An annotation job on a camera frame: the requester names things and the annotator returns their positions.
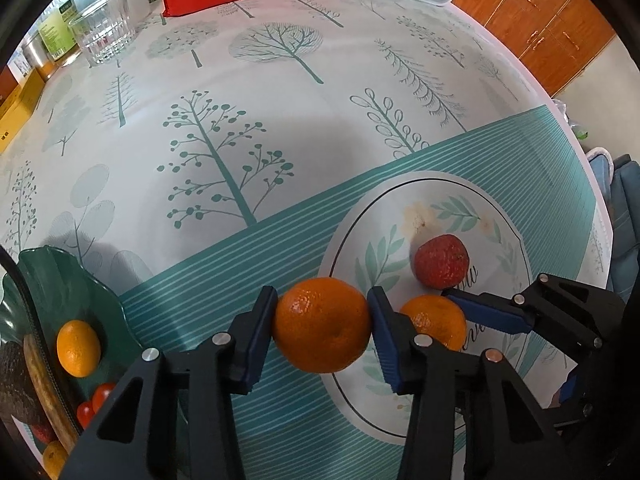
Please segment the oval orange mandarin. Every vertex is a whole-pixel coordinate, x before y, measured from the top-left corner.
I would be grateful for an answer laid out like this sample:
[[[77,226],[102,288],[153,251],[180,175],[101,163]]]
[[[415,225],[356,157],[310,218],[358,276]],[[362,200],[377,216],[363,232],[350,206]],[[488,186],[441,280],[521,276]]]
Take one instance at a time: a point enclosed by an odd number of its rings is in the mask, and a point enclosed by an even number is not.
[[[449,350],[462,349],[466,339],[466,318],[452,300],[422,295],[406,302],[400,313],[410,318],[419,334],[431,336]]]

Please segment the large red tomato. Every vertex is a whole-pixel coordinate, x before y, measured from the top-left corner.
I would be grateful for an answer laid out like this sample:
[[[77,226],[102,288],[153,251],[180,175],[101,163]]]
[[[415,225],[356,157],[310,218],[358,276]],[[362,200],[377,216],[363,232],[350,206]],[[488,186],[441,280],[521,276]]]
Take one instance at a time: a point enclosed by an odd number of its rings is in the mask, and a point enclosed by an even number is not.
[[[94,414],[96,414],[100,410],[100,408],[102,408],[104,402],[115,389],[115,387],[116,384],[114,382],[104,382],[104,384],[96,387],[96,390],[94,390],[93,396],[91,398],[91,404]]]

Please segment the red lychee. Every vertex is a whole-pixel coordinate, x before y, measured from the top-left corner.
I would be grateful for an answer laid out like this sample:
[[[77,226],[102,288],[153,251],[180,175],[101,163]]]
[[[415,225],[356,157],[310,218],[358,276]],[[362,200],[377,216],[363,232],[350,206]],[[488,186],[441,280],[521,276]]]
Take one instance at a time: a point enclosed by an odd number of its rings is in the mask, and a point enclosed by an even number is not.
[[[49,424],[30,425],[29,428],[34,437],[44,445],[49,445],[56,440],[55,432]]]
[[[459,285],[469,267],[470,257],[466,247],[452,234],[431,238],[413,256],[413,271],[418,281],[438,290]]]

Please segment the small red cherry tomato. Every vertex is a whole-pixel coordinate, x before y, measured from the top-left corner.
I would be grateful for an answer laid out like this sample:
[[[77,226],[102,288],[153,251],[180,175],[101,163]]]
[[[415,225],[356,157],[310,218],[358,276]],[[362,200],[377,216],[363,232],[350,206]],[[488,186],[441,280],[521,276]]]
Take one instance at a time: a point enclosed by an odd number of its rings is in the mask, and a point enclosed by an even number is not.
[[[94,417],[94,409],[91,401],[85,401],[78,405],[76,417],[83,430],[86,430]]]

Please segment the small yellow kumquat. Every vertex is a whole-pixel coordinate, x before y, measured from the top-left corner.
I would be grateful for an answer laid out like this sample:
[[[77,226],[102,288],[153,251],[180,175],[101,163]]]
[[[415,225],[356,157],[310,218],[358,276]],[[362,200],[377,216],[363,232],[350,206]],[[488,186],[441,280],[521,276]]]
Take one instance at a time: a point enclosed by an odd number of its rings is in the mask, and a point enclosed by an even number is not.
[[[98,368],[101,359],[98,335],[87,322],[70,320],[58,331],[56,354],[68,374],[88,377]]]

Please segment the overripe brown banana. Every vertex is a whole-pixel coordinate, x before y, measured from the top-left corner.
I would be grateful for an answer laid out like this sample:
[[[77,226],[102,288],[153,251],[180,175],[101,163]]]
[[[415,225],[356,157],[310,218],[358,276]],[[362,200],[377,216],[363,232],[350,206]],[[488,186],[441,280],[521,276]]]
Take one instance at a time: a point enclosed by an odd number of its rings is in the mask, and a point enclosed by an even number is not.
[[[70,454],[77,443],[79,434],[72,416],[66,410],[62,396],[55,390],[54,380],[46,369],[46,362],[37,348],[35,336],[28,334],[23,338],[25,362],[36,395],[50,422],[55,435]]]

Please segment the dark brown avocado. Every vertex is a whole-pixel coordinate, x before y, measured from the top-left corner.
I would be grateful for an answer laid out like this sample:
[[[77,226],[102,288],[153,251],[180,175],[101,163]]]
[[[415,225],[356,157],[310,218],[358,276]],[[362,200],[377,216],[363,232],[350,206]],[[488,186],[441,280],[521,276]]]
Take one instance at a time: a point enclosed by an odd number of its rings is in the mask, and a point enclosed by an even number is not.
[[[40,426],[47,420],[29,376],[23,348],[14,341],[0,349],[1,415],[13,416],[30,426]]]

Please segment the round orange mandarin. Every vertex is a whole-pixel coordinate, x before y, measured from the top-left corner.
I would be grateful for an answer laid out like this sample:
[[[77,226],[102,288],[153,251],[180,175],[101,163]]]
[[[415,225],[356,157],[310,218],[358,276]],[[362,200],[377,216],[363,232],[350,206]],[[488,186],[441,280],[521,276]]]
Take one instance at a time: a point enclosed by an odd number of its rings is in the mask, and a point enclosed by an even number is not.
[[[371,337],[367,300],[337,278],[299,282],[279,298],[272,336],[285,359],[299,370],[340,372],[367,349]]]

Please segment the dark green leaf plate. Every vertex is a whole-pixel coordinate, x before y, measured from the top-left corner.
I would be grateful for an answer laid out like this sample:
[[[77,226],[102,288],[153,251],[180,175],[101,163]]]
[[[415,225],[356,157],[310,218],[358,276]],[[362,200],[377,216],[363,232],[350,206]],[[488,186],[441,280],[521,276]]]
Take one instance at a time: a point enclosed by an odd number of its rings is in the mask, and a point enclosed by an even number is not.
[[[87,322],[101,346],[98,368],[76,378],[63,370],[56,354],[56,336],[70,320]],[[33,334],[46,369],[62,396],[78,434],[76,408],[91,399],[104,382],[117,382],[141,351],[114,292],[96,280],[75,257],[44,246],[26,249],[16,258],[1,252],[1,344]]]

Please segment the patterned tablecloth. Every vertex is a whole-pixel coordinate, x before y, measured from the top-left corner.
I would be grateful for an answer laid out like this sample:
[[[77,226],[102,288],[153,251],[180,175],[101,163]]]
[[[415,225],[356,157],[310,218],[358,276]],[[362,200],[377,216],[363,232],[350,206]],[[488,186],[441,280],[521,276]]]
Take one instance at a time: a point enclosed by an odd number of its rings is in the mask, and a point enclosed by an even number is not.
[[[420,292],[454,233],[464,287],[602,286],[613,229],[565,119],[451,6],[247,0],[149,15],[122,53],[43,88],[1,157],[1,243],[68,252],[163,352],[315,276]]]

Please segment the wooden cabinet right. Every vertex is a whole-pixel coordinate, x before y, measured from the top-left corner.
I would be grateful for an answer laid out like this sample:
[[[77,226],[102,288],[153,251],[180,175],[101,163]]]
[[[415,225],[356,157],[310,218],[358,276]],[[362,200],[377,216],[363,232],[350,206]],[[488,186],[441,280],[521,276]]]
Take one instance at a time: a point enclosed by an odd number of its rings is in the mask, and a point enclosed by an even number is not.
[[[499,39],[555,96],[612,41],[590,0],[452,0]]]

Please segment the yellow tin box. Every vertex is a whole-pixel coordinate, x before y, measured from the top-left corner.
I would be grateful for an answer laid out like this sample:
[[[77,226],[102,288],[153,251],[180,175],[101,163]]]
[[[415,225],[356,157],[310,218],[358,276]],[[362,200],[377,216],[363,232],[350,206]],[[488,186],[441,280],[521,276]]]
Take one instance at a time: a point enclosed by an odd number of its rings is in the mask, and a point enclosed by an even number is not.
[[[3,153],[21,128],[32,117],[42,90],[44,80],[38,70],[31,70],[22,84],[19,84],[1,105],[0,153]]]

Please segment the small silver can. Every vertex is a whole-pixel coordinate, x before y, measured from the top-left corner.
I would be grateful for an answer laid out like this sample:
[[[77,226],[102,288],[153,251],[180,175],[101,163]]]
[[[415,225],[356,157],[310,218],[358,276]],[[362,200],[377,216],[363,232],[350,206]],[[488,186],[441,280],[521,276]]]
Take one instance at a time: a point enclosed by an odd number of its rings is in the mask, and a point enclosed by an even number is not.
[[[21,48],[30,66],[38,72],[44,81],[49,80],[56,70],[55,62],[50,57],[39,32],[27,35],[21,44]]]

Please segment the clear drinking glass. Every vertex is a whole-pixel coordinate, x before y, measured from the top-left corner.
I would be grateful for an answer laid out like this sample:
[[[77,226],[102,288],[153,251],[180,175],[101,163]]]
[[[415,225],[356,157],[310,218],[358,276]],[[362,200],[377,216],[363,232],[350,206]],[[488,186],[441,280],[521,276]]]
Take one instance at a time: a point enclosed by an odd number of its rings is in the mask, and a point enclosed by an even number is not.
[[[90,66],[116,58],[134,40],[128,0],[96,0],[68,23]]]

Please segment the green label bottle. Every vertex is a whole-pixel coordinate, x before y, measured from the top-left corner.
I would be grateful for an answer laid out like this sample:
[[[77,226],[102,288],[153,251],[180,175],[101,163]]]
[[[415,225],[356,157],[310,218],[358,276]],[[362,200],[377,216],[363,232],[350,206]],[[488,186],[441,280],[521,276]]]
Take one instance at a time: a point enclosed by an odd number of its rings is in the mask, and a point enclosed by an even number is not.
[[[77,14],[74,0],[52,0],[38,20],[38,34],[55,61],[76,46],[70,22]]]

